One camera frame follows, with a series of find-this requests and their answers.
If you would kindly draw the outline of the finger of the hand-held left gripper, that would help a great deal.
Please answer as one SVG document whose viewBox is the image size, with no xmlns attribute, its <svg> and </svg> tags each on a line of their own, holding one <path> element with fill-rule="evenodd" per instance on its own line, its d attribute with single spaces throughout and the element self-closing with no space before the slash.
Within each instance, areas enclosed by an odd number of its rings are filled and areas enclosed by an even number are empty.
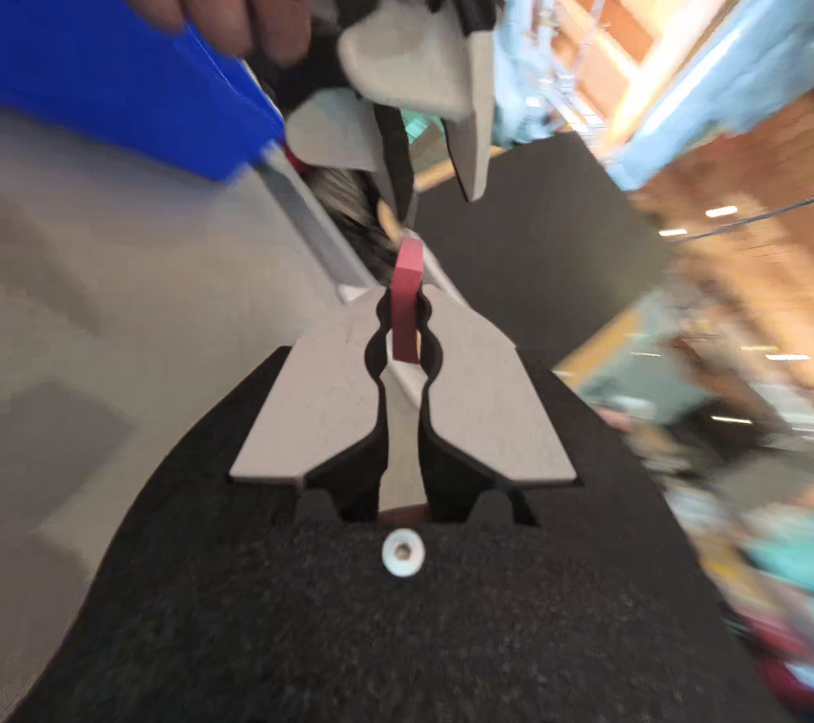
<svg viewBox="0 0 814 723">
<path fill-rule="evenodd" d="M 349 87 L 321 89 L 286 114 L 287 145 L 311 166 L 372 174 L 397 219 L 413 222 L 414 173 L 402 108 L 418 111 L 418 94 L 372 101 Z"/>
<path fill-rule="evenodd" d="M 473 203 L 486 191 L 494 116 L 494 36 L 476 31 L 463 44 L 461 110 L 443 120 L 449 158 L 464 199 Z"/>
</svg>

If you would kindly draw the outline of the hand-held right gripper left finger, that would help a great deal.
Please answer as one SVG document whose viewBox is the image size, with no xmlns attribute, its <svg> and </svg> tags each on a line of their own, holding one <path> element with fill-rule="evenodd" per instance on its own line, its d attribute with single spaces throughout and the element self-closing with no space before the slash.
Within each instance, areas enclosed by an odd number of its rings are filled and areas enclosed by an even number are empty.
<svg viewBox="0 0 814 723">
<path fill-rule="evenodd" d="M 233 481 L 323 489 L 344 519 L 374 518 L 388 465 L 389 316 L 389 291 L 371 288 L 310 325 L 229 470 Z"/>
</svg>

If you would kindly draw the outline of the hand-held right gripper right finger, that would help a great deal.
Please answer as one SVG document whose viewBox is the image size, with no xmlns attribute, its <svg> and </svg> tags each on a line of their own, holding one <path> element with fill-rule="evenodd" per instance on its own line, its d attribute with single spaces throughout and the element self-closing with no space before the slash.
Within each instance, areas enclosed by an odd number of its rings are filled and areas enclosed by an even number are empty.
<svg viewBox="0 0 814 723">
<path fill-rule="evenodd" d="M 514 343 L 485 317 L 425 284 L 418 298 L 426 375 L 418 460 L 431 517 L 464 523 L 483 494 L 533 523 L 526 493 L 579 484 Z"/>
</svg>

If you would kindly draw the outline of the black board with wooden rim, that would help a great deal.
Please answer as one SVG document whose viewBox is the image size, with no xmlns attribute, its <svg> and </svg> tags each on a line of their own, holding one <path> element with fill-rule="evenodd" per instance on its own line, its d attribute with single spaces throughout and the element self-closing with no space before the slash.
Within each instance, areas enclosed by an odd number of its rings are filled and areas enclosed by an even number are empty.
<svg viewBox="0 0 814 723">
<path fill-rule="evenodd" d="M 663 279 L 671 260 L 575 132 L 494 157 L 481 199 L 419 195 L 415 230 L 478 313 L 552 368 Z"/>
</svg>

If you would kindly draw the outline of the pink strip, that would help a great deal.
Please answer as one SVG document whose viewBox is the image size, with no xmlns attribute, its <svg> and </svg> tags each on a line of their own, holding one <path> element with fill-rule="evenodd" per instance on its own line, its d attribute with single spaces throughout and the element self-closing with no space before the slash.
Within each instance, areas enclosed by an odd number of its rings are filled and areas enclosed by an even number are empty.
<svg viewBox="0 0 814 723">
<path fill-rule="evenodd" d="M 423 276 L 423 243 L 405 236 L 390 285 L 392 356 L 396 362 L 419 363 L 418 295 Z"/>
</svg>

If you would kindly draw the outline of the grey desk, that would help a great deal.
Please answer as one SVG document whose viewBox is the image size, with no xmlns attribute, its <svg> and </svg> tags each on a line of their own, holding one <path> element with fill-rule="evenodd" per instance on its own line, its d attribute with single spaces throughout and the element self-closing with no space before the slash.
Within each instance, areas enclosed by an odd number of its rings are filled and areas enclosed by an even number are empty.
<svg viewBox="0 0 814 723">
<path fill-rule="evenodd" d="M 217 184 L 2 109 L 2 719 L 188 429 L 341 303 L 256 171 Z"/>
</svg>

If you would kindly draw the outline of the blue plastic bin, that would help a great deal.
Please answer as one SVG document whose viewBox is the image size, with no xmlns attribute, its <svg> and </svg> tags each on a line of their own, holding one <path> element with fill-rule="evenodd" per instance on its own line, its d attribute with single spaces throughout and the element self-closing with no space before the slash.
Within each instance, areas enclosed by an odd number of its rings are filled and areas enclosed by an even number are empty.
<svg viewBox="0 0 814 723">
<path fill-rule="evenodd" d="M 2 105 L 216 182 L 283 138 L 242 61 L 126 0 L 1 0 Z"/>
</svg>

